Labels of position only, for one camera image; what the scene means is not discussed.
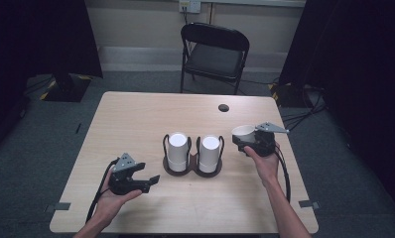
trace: wall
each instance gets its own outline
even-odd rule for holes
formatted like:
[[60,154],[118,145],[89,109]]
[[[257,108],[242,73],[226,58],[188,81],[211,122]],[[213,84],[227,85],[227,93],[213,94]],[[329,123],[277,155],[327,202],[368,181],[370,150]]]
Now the wall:
[[[86,0],[86,6],[101,47],[182,47],[185,19],[178,1]],[[286,53],[302,12],[302,7],[201,3],[200,14],[188,14],[188,20],[241,31],[250,41],[251,53]]]

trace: wooden tabletop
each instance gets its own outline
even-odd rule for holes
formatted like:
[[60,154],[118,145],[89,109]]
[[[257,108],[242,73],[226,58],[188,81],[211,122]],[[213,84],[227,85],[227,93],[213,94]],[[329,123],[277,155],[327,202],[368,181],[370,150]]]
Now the wooden tabletop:
[[[218,110],[226,104],[228,112]],[[149,193],[128,201],[107,233],[220,234],[277,233],[268,195],[253,161],[237,151],[231,130],[241,125],[271,122],[283,127],[275,101],[270,97],[196,95],[170,93],[106,92],[67,181],[60,202],[69,210],[57,210],[51,230],[77,232],[84,224],[90,204],[108,164],[128,153],[145,170],[133,179],[161,175]],[[202,178],[194,172],[173,177],[163,168],[163,139],[166,134],[183,132],[193,141],[205,135],[222,136],[225,148],[221,172]],[[306,188],[286,134],[276,134],[291,181],[291,205],[309,232],[318,231]],[[278,174],[285,190],[281,168]]]

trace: person's right hand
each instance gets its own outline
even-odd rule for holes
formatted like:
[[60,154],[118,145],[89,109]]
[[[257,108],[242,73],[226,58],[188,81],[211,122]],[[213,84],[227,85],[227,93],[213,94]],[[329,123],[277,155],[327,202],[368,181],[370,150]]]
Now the person's right hand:
[[279,158],[274,154],[269,155],[267,157],[260,157],[251,147],[244,147],[245,153],[250,156],[255,165],[257,174],[262,179],[262,183],[265,187],[267,187],[269,182],[278,180],[278,164]]

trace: chair seat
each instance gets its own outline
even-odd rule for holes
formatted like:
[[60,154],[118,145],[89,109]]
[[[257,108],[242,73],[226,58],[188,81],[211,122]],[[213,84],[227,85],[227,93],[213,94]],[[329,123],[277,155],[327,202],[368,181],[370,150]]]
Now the chair seat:
[[185,64],[185,70],[197,75],[220,76],[223,80],[230,77],[229,81],[235,81],[240,73],[242,58],[243,52],[196,44]]

